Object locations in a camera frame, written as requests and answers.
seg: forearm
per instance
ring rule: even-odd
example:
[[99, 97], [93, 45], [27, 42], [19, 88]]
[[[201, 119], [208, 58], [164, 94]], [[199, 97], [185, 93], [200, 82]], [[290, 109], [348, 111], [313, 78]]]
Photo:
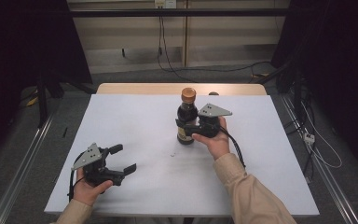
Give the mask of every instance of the forearm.
[[91, 216], [91, 213], [91, 206], [80, 203], [79, 201], [73, 199], [68, 203], [68, 205], [66, 205], [65, 210], [63, 210], [56, 223], [85, 223], [86, 220]]
[[213, 167], [230, 196], [235, 223], [296, 223], [281, 200], [246, 174], [234, 154], [220, 157]]

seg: bottle label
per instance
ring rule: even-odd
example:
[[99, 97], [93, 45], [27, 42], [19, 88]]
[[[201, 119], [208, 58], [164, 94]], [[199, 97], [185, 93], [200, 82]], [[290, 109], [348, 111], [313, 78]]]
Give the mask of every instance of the bottle label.
[[193, 138], [186, 136], [185, 129], [178, 127], [178, 138], [182, 141], [191, 141]]
[[[187, 124], [196, 124], [197, 121], [193, 120], [188, 122]], [[191, 136], [186, 136], [185, 129], [178, 127], [178, 138], [182, 141], [189, 142], [192, 141], [193, 138]]]

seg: hand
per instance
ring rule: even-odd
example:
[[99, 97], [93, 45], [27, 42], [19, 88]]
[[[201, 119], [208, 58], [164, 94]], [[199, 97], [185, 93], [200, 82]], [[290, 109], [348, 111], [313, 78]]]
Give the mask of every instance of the hand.
[[[227, 129], [226, 119], [219, 117], [220, 126]], [[221, 156], [229, 153], [228, 136], [225, 133], [219, 132], [213, 138], [205, 137], [197, 133], [193, 133], [191, 137], [208, 147], [209, 152], [215, 160]]]
[[111, 180], [106, 180], [97, 187], [91, 186], [84, 179], [83, 168], [79, 168], [76, 171], [76, 181], [78, 180], [80, 181], [75, 185], [74, 199], [89, 206], [94, 205], [98, 195], [113, 186]]

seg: white tabletop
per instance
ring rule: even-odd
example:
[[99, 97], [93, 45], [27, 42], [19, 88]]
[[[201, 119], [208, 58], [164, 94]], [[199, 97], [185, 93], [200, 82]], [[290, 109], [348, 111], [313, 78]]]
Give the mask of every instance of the white tabletop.
[[[275, 193], [294, 216], [318, 215], [278, 114], [269, 96], [201, 96], [233, 112], [228, 131], [241, 147], [247, 171]], [[45, 212], [59, 214], [68, 203], [70, 169], [91, 143], [123, 144], [106, 159], [122, 170], [137, 163], [120, 187], [98, 198], [94, 213], [105, 216], [226, 217], [230, 205], [206, 146], [182, 146], [176, 140], [180, 95], [92, 95], [89, 107], [51, 193]]]

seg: bottle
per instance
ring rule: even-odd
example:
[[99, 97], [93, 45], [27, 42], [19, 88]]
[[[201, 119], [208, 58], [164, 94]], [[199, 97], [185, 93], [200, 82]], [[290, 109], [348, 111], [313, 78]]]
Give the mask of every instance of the bottle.
[[[182, 104], [178, 108], [178, 119], [185, 124], [196, 124], [199, 110], [194, 105], [196, 100], [196, 91], [193, 88], [184, 88], [182, 90]], [[194, 142], [191, 136], [186, 136], [185, 130], [178, 127], [178, 141], [183, 145], [189, 145]]]

